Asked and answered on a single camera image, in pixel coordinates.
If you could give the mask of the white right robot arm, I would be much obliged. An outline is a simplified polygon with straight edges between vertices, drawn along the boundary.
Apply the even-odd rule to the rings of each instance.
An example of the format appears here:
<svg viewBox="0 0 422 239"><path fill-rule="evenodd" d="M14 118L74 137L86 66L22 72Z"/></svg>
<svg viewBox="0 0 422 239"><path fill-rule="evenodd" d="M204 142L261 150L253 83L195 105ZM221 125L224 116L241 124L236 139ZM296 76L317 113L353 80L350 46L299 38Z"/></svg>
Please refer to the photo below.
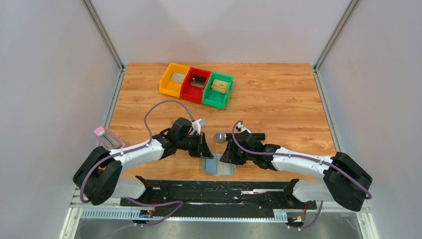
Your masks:
<svg viewBox="0 0 422 239"><path fill-rule="evenodd" d="M354 212L372 198L369 189L372 177L348 154L317 156L299 153L276 144L263 144L264 133L218 132L217 142L227 142L221 162L243 165L253 162L259 168L290 171L310 176L315 182L298 180L289 192L300 202L330 200Z"/></svg>

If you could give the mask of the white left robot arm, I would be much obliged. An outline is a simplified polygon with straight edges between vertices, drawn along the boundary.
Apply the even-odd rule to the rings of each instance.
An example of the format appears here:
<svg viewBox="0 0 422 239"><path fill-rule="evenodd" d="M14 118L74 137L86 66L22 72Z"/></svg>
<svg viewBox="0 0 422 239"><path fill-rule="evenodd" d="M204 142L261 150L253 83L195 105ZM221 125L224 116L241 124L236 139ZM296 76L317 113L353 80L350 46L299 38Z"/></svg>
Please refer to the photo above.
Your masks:
<svg viewBox="0 0 422 239"><path fill-rule="evenodd" d="M185 150L190 157L213 159L206 137L201 132L205 119L177 119L171 128L152 136L150 140L130 147L107 150L98 146L73 176L82 192L82 201L100 205L110 197L139 199L146 191L140 177L122 178L123 172Z"/></svg>

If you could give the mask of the teal card holder wallet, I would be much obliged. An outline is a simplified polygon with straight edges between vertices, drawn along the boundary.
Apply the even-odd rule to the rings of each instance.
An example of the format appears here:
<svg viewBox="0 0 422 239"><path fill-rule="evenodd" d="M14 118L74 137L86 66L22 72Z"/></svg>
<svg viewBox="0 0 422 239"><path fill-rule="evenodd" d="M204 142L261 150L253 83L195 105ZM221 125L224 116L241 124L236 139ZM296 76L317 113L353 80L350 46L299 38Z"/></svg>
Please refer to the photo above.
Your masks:
<svg viewBox="0 0 422 239"><path fill-rule="evenodd" d="M222 154L213 153L213 158L203 158L202 172L213 176L228 176L234 175L234 164L221 162Z"/></svg>

